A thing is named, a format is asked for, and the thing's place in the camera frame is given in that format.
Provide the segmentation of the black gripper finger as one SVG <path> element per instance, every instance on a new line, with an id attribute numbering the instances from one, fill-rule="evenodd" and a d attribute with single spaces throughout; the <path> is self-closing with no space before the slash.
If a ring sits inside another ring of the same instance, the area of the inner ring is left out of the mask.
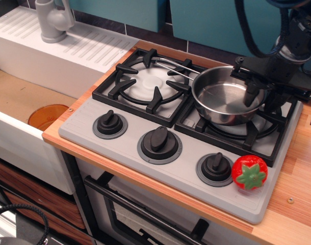
<path id="1" fill-rule="evenodd" d="M 246 107 L 259 107 L 264 101 L 264 90 L 258 79 L 248 79 L 245 82 L 246 92 L 243 103 Z"/>
<path id="2" fill-rule="evenodd" d="M 264 111 L 272 113 L 283 106 L 291 97 L 291 90 L 288 88 L 280 88 L 271 90 L 265 101 Z"/>

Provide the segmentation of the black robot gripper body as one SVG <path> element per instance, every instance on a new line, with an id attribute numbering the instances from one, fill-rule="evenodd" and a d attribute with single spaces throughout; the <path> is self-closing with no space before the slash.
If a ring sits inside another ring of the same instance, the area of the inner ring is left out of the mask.
<path id="1" fill-rule="evenodd" d="M 291 90 L 289 99 L 294 97 L 307 101 L 311 96 L 310 75 L 303 73 L 299 64 L 283 60 L 279 55 L 271 58 L 239 56 L 235 60 L 231 76 L 244 82 L 258 79 L 260 87 L 268 94 L 271 90 L 288 88 Z"/>

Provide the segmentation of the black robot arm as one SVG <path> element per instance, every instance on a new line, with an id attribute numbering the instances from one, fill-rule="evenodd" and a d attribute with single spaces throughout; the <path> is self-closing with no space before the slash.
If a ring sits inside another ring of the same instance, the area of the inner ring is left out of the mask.
<path id="1" fill-rule="evenodd" d="M 268 91 L 265 111 L 273 112 L 290 99 L 311 99 L 311 1 L 269 1 L 280 11 L 280 34 L 272 49 L 263 53 L 255 44 L 244 2 L 235 1 L 238 20 L 252 57 L 238 57 L 231 76 L 245 81 L 243 103 L 250 107 L 260 91 Z"/>

